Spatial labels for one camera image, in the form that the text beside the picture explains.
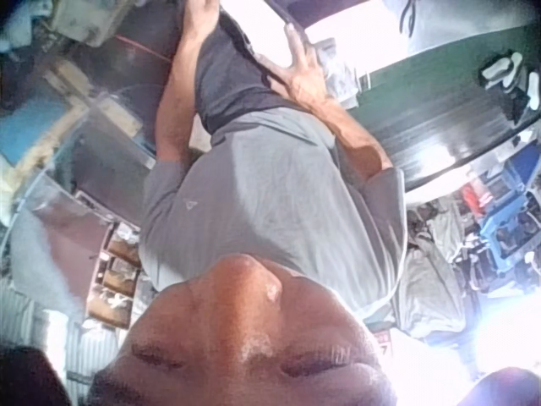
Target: eyebrow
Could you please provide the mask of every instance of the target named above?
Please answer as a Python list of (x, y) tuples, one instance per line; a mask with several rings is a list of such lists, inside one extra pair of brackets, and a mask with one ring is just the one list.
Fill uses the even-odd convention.
[(127, 385), (125, 382), (119, 381), (107, 369), (101, 370), (94, 375), (91, 398), (134, 406), (148, 404), (141, 392)]

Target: man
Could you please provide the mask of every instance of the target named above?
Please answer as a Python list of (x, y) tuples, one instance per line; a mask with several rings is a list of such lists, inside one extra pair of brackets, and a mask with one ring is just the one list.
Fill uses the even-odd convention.
[[(402, 173), (293, 28), (293, 66), (262, 69), (219, 7), (187, 0), (157, 115), (140, 255), (161, 293), (90, 401), (394, 404), (361, 320), (400, 276)], [(196, 111), (213, 148), (190, 167)]]

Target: red cable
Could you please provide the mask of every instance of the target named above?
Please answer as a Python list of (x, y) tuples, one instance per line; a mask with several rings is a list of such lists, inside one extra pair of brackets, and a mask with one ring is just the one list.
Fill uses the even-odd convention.
[(172, 62), (172, 60), (169, 59), (168, 57), (164, 57), (160, 53), (158, 53), (156, 51), (152, 51), (150, 48), (145, 47), (142, 44), (139, 44), (137, 41), (130, 40), (129, 38), (126, 38), (125, 36), (115, 36), (115, 38), (118, 39), (119, 41), (122, 41), (122, 42), (125, 42), (126, 44), (131, 45), (132, 47), (136, 47), (136, 48), (140, 49), (141, 51), (147, 52), (150, 55), (154, 55), (156, 58), (159, 58), (164, 62), (167, 62), (167, 63)]

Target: hand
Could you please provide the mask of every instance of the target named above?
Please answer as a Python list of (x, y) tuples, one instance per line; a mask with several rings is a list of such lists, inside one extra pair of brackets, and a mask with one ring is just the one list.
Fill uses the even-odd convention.
[(303, 45), (293, 25), (286, 25), (285, 31), (293, 56), (292, 67), (281, 68), (259, 54), (256, 55), (256, 60), (283, 82), (280, 83), (269, 76), (267, 79), (272, 90), (309, 112), (315, 112), (328, 101), (332, 101), (325, 85), (323, 69), (320, 67), (314, 47)]
[(186, 0), (183, 40), (202, 44), (214, 31), (220, 17), (220, 0)]

